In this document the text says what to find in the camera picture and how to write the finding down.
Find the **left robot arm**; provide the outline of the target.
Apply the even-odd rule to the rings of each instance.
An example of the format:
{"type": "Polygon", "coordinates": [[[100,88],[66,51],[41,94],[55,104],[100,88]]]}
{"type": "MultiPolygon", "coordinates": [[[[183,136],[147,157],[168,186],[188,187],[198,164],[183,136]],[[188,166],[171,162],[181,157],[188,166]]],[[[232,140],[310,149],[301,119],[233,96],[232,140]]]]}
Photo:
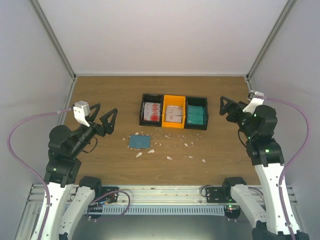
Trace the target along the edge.
{"type": "Polygon", "coordinates": [[[102,183],[99,178],[85,177],[68,209],[65,209],[67,197],[74,187],[81,167],[78,156],[85,152],[85,147],[97,137],[111,135],[115,129],[118,109],[114,108],[95,119],[100,111],[99,103],[90,106],[85,101],[78,101],[62,113],[73,112],[79,127],[70,130],[60,124],[49,133],[48,163],[45,169],[43,204],[34,232],[33,240],[70,240],[81,215],[92,202],[103,197],[102,183]]]}

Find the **blue card holder wallet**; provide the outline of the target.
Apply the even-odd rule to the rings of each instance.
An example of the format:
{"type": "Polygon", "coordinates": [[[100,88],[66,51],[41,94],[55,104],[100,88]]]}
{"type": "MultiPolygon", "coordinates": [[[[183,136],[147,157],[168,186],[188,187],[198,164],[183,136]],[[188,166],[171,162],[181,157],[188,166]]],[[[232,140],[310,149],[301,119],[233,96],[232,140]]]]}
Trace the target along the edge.
{"type": "Polygon", "coordinates": [[[151,137],[149,135],[131,135],[129,147],[133,149],[149,149],[151,137]]]}

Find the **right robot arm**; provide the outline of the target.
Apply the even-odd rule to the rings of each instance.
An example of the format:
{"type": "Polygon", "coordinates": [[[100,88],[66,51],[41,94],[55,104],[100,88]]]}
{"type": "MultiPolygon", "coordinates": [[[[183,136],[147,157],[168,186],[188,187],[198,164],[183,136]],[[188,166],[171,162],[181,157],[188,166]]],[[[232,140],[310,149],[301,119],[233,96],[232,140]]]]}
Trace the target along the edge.
{"type": "Polygon", "coordinates": [[[252,196],[244,183],[226,179],[221,190],[223,200],[236,202],[252,226],[254,240],[308,240],[291,208],[285,182],[284,156],[274,139],[278,123],[276,110],[264,105],[264,97],[254,94],[248,104],[220,98],[219,114],[236,123],[246,137],[246,152],[258,175],[265,207],[252,196]]]}

